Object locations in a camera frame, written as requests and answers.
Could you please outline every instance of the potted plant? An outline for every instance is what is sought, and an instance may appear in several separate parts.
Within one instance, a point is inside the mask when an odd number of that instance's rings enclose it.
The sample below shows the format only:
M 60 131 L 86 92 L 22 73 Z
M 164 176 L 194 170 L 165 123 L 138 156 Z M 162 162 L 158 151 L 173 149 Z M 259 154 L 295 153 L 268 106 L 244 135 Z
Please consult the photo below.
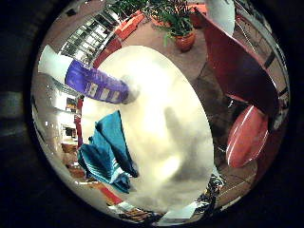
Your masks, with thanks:
M 190 13 L 185 0 L 161 1 L 161 4 L 154 8 L 154 15 L 161 21 L 158 28 L 166 31 L 165 44 L 167 39 L 171 38 L 181 51 L 187 51 L 193 46 L 196 34 L 190 21 Z

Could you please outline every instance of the red chair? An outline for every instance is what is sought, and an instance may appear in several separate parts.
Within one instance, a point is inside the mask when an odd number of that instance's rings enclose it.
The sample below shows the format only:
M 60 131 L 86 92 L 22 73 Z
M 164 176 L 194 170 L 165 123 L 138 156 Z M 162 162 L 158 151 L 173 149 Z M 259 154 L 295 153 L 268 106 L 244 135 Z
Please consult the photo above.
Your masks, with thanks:
M 255 160 L 268 138 L 268 116 L 248 106 L 233 124 L 226 149 L 228 165 L 240 168 Z
M 190 13 L 190 21 L 195 29 L 200 29 L 202 27 L 201 20 L 195 13 L 194 8 L 198 8 L 201 12 L 207 12 L 207 8 L 205 4 L 190 4 L 188 7 L 191 10 Z
M 208 63 L 223 93 L 274 117 L 278 112 L 278 92 L 267 69 L 251 50 L 221 30 L 201 9 L 195 10 L 202 24 Z

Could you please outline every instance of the white round table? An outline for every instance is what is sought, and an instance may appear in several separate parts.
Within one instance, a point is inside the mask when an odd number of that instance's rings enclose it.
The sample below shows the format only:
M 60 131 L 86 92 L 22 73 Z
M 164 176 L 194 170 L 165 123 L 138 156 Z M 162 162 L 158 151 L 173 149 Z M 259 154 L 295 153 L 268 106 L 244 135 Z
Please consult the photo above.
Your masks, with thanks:
M 119 49 L 99 69 L 138 93 L 128 104 L 84 101 L 84 143 L 95 122 L 120 110 L 126 144 L 138 165 L 140 176 L 130 178 L 134 190 L 112 191 L 136 207 L 157 212 L 193 202 L 206 188 L 214 164 L 210 126 L 194 89 L 169 59 L 149 47 Z

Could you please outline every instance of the blue towel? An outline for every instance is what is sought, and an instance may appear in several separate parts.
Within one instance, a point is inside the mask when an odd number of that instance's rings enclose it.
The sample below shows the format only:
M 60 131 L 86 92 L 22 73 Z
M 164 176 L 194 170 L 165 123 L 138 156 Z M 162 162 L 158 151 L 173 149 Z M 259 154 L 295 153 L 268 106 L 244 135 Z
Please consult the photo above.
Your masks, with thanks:
M 119 111 L 95 124 L 89 144 L 83 144 L 78 153 L 78 163 L 86 176 L 106 182 L 118 190 L 128 193 L 129 177 L 138 177 L 127 150 Z

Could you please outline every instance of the purple bottle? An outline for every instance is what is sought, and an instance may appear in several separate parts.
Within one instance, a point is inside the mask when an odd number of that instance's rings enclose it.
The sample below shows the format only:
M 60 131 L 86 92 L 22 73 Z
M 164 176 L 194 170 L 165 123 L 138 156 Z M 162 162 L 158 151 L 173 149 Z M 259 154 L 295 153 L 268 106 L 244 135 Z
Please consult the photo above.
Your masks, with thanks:
M 76 91 L 102 102 L 119 104 L 128 95 L 126 83 L 76 60 L 70 64 L 65 81 Z

